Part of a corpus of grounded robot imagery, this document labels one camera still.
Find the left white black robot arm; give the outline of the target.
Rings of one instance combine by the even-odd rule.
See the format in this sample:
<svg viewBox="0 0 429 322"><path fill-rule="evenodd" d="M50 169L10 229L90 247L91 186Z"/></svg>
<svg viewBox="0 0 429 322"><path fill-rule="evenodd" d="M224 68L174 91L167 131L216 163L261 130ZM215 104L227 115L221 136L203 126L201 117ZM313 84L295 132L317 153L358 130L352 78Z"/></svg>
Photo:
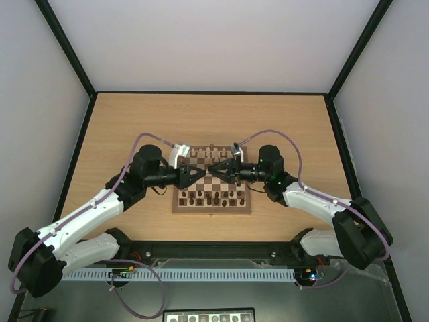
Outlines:
<svg viewBox="0 0 429 322"><path fill-rule="evenodd" d="M81 238L100 224L125 212L142 200L148 188L174 186L188 188L206 175L206 170L179 164L189 146L173 145L170 159L155 145L132 148L121 172L100 192L69 215L37 231L26 227L15 236L8 268L13 273L11 292L21 291L33 297L50 292L62 277L95 262L110 260L127 245L127 237L118 229L88 241Z"/></svg>

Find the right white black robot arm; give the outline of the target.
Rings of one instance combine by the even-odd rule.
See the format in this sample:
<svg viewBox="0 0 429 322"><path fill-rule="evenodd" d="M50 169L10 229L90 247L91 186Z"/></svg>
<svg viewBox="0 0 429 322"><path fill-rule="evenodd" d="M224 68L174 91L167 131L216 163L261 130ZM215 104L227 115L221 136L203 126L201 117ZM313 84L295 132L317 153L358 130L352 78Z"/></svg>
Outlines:
<svg viewBox="0 0 429 322"><path fill-rule="evenodd" d="M209 166L213 176L235 185L261 182L273 202L305 211L332 226L328 231L302 231L292 246L297 261L334 256L363 270L388 257L392 238L370 201L363 197L341 199L307 187L284 170L284 159L276 146L262 146L256 163L245 163L237 144L232 150L232 158Z"/></svg>

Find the dark chess pieces back row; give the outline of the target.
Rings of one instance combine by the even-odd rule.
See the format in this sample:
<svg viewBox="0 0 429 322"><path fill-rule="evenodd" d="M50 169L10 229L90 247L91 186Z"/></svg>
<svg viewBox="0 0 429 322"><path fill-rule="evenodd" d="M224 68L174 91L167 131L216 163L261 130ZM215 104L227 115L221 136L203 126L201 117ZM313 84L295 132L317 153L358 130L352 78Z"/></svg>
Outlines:
<svg viewBox="0 0 429 322"><path fill-rule="evenodd" d="M179 192L180 198L195 199L195 198L215 198L220 199L244 199L246 197L244 191L182 191Z"/></svg>

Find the dark chess pieces row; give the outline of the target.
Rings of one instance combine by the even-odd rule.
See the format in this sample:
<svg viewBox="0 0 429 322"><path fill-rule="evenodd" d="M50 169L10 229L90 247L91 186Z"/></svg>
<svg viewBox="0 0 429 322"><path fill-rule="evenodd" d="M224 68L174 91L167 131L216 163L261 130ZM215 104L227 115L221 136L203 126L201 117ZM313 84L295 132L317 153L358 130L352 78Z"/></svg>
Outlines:
<svg viewBox="0 0 429 322"><path fill-rule="evenodd" d="M220 198L179 198L178 207L246 207L245 199L220 199Z"/></svg>
<svg viewBox="0 0 429 322"><path fill-rule="evenodd" d="M180 198L195 199L195 198L215 198L220 199L244 199L246 197L244 191L182 191L179 192Z"/></svg>

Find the wooden chess board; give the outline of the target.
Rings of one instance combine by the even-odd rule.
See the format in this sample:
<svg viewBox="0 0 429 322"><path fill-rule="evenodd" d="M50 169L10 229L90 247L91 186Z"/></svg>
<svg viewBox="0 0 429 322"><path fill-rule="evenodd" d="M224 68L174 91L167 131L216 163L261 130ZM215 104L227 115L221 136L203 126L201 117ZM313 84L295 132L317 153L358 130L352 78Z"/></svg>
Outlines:
<svg viewBox="0 0 429 322"><path fill-rule="evenodd" d="M192 146L179 161L200 169L231 158L228 146ZM174 189L172 212L183 214L251 214L251 193L244 184L227 184L207 173L188 188Z"/></svg>

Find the dark chess pieces front row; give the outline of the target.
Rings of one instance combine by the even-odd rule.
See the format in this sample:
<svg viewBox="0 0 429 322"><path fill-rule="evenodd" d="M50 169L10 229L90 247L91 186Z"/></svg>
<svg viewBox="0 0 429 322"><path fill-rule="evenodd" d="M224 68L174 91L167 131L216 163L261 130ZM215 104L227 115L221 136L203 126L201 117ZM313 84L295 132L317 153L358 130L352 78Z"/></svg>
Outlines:
<svg viewBox="0 0 429 322"><path fill-rule="evenodd" d="M245 199L220 199L220 198L179 198L178 207L246 207Z"/></svg>

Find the left controller board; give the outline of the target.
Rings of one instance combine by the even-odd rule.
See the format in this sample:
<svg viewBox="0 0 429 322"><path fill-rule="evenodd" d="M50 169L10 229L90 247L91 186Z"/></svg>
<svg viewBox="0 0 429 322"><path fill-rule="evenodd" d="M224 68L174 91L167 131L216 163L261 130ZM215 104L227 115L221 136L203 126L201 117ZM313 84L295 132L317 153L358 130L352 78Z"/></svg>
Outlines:
<svg viewBox="0 0 429 322"><path fill-rule="evenodd" d="M118 279L129 280L138 273L137 266L128 267L113 267L107 270L107 279L112 279L114 276Z"/></svg>

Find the controller board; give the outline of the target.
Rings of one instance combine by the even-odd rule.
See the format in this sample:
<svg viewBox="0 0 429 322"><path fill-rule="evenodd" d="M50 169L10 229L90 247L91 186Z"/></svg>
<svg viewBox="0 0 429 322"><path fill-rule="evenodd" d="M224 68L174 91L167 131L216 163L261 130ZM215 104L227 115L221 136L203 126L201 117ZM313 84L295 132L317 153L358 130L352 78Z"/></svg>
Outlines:
<svg viewBox="0 0 429 322"><path fill-rule="evenodd" d="M299 280L309 280L310 282L315 282L317 280L322 280L326 276L326 268L317 266L315 268L305 268L299 273L296 273L296 279Z"/></svg>
<svg viewBox="0 0 429 322"><path fill-rule="evenodd" d="M128 267L113 267L107 270L107 279L112 279L114 276L118 279L129 280L138 273L137 266Z"/></svg>

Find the right controller board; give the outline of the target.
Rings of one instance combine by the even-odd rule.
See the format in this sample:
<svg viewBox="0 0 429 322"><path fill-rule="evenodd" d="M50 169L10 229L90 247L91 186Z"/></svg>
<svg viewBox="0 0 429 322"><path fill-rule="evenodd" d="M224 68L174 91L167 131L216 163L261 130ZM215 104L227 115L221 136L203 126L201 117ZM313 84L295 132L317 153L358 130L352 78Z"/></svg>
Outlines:
<svg viewBox="0 0 429 322"><path fill-rule="evenodd" d="M326 276L326 268L317 266L315 268L305 268L299 273L296 273L296 279L299 280L309 280L310 282L315 282L317 280L322 280Z"/></svg>

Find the light pawns second row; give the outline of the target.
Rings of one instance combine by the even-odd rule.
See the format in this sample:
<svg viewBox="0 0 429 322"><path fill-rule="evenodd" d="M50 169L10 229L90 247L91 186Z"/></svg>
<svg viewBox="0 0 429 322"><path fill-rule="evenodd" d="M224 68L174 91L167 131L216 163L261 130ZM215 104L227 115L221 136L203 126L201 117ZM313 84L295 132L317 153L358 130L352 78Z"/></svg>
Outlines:
<svg viewBox="0 0 429 322"><path fill-rule="evenodd" d="M214 158L214 159L213 159L213 163L212 163L212 165L215 165L215 164L219 164L219 163L225 162L225 161L227 161L228 159L229 159L228 157L216 157L216 158Z"/></svg>

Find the printed reference sheet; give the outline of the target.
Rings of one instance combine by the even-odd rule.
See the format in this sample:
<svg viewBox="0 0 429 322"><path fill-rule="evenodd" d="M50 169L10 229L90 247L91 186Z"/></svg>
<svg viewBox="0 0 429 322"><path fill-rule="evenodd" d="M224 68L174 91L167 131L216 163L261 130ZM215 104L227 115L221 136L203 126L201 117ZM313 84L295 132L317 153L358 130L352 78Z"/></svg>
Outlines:
<svg viewBox="0 0 429 322"><path fill-rule="evenodd" d="M244 309L198 309L165 310L165 322L255 322L255 310Z"/></svg>

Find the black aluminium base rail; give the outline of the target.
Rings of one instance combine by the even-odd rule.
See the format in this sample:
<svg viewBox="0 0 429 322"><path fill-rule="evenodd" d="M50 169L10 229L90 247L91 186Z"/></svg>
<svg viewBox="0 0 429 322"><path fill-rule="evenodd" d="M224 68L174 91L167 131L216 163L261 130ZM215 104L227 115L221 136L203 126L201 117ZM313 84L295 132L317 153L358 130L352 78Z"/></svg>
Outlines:
<svg viewBox="0 0 429 322"><path fill-rule="evenodd" d="M84 266L96 262L115 260L137 260L144 264L156 260L267 260L275 266L292 268L313 267L317 262L329 264L332 258L343 258L358 269L366 268L371 260L351 252L349 257L334 250L305 250L301 242L304 235L297 235L287 242L190 242L190 241L131 241L126 237L114 237L106 246L101 237L77 243L57 259L88 259Z"/></svg>

